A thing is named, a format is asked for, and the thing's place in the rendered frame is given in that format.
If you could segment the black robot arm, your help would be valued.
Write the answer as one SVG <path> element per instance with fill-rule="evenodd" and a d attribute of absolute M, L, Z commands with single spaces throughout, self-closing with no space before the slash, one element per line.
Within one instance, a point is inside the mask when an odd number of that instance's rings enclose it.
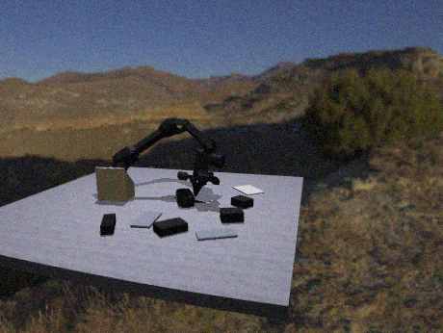
<path fill-rule="evenodd" d="M 177 128 L 177 125 L 182 125 L 181 128 Z M 113 156 L 113 167 L 122 167 L 126 170 L 131 165 L 139 160 L 139 155 L 150 147 L 153 143 L 160 140 L 161 138 L 170 137 L 174 134 L 181 134 L 182 132 L 189 132 L 203 147 L 201 149 L 199 146 L 193 151 L 196 153 L 195 162 L 199 164 L 204 164 L 223 168 L 225 163 L 225 154 L 216 152 L 217 146 L 214 139 L 209 135 L 200 132 L 188 119 L 180 118 L 166 118 L 162 121 L 158 129 L 139 141 L 135 145 L 126 146 L 119 150 L 119 152 Z M 208 180 L 213 180 L 214 172 L 208 172 L 207 169 L 197 168 L 195 171 L 196 180 L 198 182 L 207 183 Z"/>

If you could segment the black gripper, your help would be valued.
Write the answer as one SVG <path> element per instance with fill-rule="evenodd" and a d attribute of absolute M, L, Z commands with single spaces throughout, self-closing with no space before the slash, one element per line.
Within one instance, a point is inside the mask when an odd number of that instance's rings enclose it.
<path fill-rule="evenodd" d="M 197 194 L 199 193 L 200 189 L 204 186 L 207 185 L 204 182 L 197 182 L 196 181 L 196 176 L 195 176 L 195 171 L 197 168 L 200 169 L 207 169 L 208 165 L 204 165 L 204 164 L 199 164 L 199 163 L 195 163 L 195 168 L 194 168 L 194 172 L 193 175 L 188 174 L 187 172 L 183 172 L 183 171 L 179 171 L 177 173 L 177 178 L 179 180 L 188 180 L 192 183 L 193 185 L 193 189 L 194 189 L 194 196 L 197 196 Z M 212 182 L 213 185 L 219 185 L 220 184 L 220 179 L 217 176 L 213 176 L 213 180 L 208 180 L 208 182 Z"/>

